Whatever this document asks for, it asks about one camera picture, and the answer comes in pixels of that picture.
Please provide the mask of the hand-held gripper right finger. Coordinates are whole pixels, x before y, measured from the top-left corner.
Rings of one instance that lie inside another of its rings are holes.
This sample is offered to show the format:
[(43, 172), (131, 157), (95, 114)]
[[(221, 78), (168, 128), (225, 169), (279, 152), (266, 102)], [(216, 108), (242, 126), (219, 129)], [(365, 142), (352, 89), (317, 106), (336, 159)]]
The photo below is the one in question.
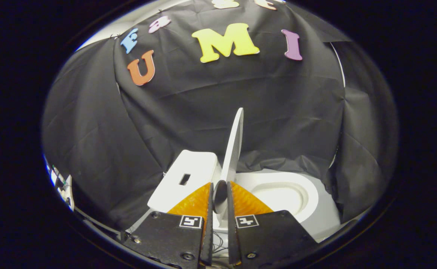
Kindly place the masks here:
[(228, 262), (235, 268), (277, 268), (315, 252), (319, 244), (287, 210), (265, 210), (236, 183), (227, 183)]

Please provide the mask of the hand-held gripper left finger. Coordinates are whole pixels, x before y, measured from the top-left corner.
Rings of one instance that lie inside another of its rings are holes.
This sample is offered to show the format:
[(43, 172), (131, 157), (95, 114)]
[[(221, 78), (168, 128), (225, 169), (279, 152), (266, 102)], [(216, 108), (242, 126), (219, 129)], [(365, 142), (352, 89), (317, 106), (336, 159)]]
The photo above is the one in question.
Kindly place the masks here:
[(152, 211), (121, 243), (138, 254), (178, 269), (203, 269), (213, 262), (213, 184), (199, 187), (168, 212)]

